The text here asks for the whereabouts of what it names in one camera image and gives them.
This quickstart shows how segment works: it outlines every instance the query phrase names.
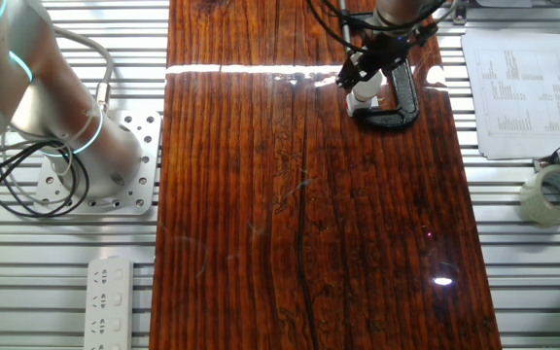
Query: metal plate with holes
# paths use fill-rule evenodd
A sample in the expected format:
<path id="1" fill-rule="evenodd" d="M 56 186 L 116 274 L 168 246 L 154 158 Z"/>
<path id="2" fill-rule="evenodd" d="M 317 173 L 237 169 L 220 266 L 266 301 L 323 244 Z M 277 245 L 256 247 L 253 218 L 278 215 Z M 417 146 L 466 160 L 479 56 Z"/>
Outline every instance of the metal plate with holes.
<path id="1" fill-rule="evenodd" d="M 141 215 L 153 204 L 153 187 L 161 132 L 161 116 L 157 112 L 110 111 L 112 121 L 129 129 L 142 148 L 140 169 L 135 178 L 116 194 L 103 198 L 87 198 L 70 215 Z M 38 178 L 37 198 L 56 202 L 69 191 L 59 182 L 51 162 L 44 157 Z M 49 212 L 60 204 L 36 203 L 38 212 Z"/>

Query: clear tape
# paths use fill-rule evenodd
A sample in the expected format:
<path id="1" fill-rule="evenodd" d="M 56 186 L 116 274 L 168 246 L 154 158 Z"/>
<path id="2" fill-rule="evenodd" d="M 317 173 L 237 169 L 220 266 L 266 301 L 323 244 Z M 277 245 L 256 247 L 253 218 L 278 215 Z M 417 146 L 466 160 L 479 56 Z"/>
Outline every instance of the clear tape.
<path id="1" fill-rule="evenodd" d="M 560 165 L 550 165 L 522 185 L 520 202 L 522 211 L 532 220 L 545 225 L 560 224 L 560 207 L 550 203 L 542 191 L 548 184 L 560 192 Z"/>

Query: wooden board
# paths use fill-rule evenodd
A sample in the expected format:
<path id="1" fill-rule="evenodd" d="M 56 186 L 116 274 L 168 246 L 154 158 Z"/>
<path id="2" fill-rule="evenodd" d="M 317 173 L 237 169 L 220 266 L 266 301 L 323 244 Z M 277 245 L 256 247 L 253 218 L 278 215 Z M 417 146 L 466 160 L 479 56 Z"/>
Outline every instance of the wooden board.
<path id="1" fill-rule="evenodd" d="M 437 40 L 403 131 L 343 59 L 302 0 L 171 1 L 152 350 L 501 348 Z"/>

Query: electrical outlet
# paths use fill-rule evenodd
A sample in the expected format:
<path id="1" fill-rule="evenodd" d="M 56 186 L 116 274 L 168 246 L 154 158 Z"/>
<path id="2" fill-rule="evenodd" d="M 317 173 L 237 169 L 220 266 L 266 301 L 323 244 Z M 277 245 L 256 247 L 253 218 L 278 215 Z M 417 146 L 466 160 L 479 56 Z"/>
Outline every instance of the electrical outlet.
<path id="1" fill-rule="evenodd" d="M 87 267 L 84 350 L 130 350 L 133 262 L 92 261 Z"/>

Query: paper document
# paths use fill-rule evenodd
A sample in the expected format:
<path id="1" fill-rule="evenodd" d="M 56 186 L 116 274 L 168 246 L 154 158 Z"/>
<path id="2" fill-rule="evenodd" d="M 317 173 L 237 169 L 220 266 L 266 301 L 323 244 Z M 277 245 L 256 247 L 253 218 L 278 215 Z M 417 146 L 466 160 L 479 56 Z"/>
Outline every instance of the paper document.
<path id="1" fill-rule="evenodd" d="M 539 158 L 560 147 L 560 36 L 469 30 L 462 37 L 478 149 Z"/>

